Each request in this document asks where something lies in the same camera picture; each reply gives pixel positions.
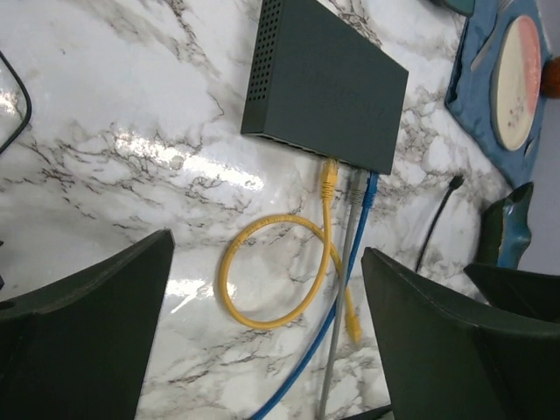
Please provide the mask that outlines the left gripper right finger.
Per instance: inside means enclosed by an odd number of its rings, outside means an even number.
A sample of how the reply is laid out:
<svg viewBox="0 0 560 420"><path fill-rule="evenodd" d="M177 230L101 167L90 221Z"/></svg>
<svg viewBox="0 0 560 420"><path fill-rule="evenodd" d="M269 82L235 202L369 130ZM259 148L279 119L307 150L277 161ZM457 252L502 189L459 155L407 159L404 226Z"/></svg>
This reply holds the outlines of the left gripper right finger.
<svg viewBox="0 0 560 420"><path fill-rule="evenodd" d="M375 248L361 266L395 418L558 418L559 323L478 302Z"/></svg>

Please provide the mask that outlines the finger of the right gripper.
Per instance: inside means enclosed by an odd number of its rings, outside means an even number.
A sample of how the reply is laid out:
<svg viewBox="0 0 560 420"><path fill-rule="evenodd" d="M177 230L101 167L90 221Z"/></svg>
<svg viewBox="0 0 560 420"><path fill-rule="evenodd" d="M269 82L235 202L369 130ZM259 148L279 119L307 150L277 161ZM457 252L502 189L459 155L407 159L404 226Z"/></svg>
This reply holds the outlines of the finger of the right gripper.
<svg viewBox="0 0 560 420"><path fill-rule="evenodd" d="M470 263L464 272L493 307L559 323L559 276Z"/></svg>

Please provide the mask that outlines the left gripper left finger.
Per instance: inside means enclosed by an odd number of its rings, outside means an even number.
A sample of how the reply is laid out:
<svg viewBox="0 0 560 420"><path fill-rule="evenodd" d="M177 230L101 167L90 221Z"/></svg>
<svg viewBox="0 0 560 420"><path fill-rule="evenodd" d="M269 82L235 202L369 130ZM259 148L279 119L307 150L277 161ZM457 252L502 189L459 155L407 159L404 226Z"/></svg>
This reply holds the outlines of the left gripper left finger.
<svg viewBox="0 0 560 420"><path fill-rule="evenodd" d="M132 419L175 242L158 230L1 303L3 419Z"/></svg>

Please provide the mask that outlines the black network switch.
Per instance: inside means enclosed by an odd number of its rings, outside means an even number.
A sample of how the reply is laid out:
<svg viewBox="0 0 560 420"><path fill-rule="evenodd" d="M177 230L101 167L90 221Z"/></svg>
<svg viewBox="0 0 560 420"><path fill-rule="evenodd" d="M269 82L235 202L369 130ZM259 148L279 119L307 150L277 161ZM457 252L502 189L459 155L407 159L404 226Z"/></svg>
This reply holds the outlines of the black network switch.
<svg viewBox="0 0 560 420"><path fill-rule="evenodd" d="M264 1L241 133L392 171L409 73L317 1Z"/></svg>

